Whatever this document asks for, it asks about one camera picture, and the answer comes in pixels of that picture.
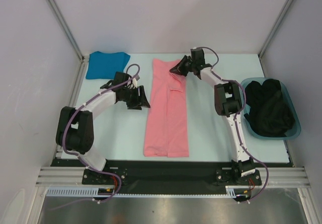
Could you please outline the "pink t shirt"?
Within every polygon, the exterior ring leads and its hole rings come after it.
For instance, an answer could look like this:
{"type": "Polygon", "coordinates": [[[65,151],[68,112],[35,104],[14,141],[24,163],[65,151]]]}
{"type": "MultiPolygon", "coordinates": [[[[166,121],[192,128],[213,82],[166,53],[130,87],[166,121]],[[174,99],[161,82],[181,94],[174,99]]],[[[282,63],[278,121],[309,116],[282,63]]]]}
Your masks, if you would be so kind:
{"type": "Polygon", "coordinates": [[[150,93],[143,154],[145,157],[189,156],[186,78],[170,72],[179,63],[152,61],[150,93]]]}

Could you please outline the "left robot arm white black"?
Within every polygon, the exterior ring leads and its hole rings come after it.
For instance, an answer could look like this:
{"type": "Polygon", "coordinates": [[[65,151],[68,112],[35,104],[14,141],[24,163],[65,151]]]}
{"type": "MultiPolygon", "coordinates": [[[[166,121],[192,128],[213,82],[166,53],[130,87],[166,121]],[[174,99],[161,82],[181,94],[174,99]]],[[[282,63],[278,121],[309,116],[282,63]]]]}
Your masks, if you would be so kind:
{"type": "Polygon", "coordinates": [[[138,84],[138,79],[137,74],[131,76],[118,71],[96,95],[78,108],[65,106],[60,111],[55,139],[57,145],[89,169],[95,169],[93,178],[100,184],[110,180],[111,172],[105,168],[106,159],[94,147],[94,120],[118,102],[126,103],[129,110],[150,108],[144,86],[138,84]]]}

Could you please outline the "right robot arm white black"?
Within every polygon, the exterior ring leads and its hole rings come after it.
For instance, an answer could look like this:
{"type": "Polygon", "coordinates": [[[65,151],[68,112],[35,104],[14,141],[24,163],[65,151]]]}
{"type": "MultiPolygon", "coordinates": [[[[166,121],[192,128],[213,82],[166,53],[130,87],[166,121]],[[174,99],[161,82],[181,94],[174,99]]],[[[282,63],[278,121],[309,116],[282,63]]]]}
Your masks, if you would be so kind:
{"type": "Polygon", "coordinates": [[[215,111],[227,126],[232,147],[232,179],[237,184],[244,184],[256,175],[254,158],[248,152],[242,128],[241,111],[245,108],[246,94],[240,92],[237,81],[224,79],[214,71],[215,65],[205,60],[204,49],[213,51],[208,47],[191,49],[190,55],[184,55],[170,73],[186,77],[191,72],[213,87],[215,111]]]}

